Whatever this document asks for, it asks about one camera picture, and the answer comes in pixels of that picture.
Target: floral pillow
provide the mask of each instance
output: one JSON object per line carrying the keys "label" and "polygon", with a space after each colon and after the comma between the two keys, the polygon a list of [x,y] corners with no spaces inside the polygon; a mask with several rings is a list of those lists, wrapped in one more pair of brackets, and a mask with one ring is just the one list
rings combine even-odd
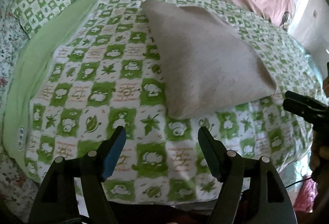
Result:
{"label": "floral pillow", "polygon": [[54,16],[60,14],[76,0],[16,0],[12,14],[30,38]]}

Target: white wall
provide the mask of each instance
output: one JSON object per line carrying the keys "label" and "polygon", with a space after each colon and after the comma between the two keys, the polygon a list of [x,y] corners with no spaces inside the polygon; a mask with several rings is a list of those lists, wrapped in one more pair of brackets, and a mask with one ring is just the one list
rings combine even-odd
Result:
{"label": "white wall", "polygon": [[310,51],[314,61],[327,76],[329,54],[329,6],[325,0],[309,0],[301,21],[291,35]]}

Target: beige pillow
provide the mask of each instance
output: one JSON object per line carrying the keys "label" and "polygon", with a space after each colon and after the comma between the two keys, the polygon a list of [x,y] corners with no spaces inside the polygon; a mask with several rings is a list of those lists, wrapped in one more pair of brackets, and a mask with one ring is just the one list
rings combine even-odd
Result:
{"label": "beige pillow", "polygon": [[276,83],[236,30],[199,7],[147,0],[172,118],[211,114],[272,95]]}

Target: green checkered blanket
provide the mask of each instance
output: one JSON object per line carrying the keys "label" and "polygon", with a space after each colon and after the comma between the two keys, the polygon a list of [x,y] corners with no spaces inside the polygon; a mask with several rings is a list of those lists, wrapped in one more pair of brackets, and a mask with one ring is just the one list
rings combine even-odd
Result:
{"label": "green checkered blanket", "polygon": [[83,156],[118,125],[125,127],[127,142],[104,189],[109,200],[121,203],[215,199],[221,184],[210,174],[197,142],[200,126],[244,157],[269,156],[278,170],[307,152],[311,125],[283,110],[283,93],[289,89],[320,100],[324,95],[287,33],[222,0],[162,0],[200,6],[230,23],[279,86],[271,97],[175,120],[166,114],[160,55],[139,8],[142,1],[99,0],[71,41],[53,54],[52,67],[30,103],[25,158],[30,176],[41,181],[55,157]]}

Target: light green blanket edge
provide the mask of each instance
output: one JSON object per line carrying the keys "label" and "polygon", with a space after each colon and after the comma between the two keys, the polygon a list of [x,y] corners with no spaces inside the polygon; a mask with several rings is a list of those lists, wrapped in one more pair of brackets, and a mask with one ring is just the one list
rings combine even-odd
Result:
{"label": "light green blanket edge", "polygon": [[3,144],[27,175],[24,157],[30,100],[47,75],[54,50],[68,42],[97,1],[78,0],[70,5],[44,25],[20,53],[5,108]]}

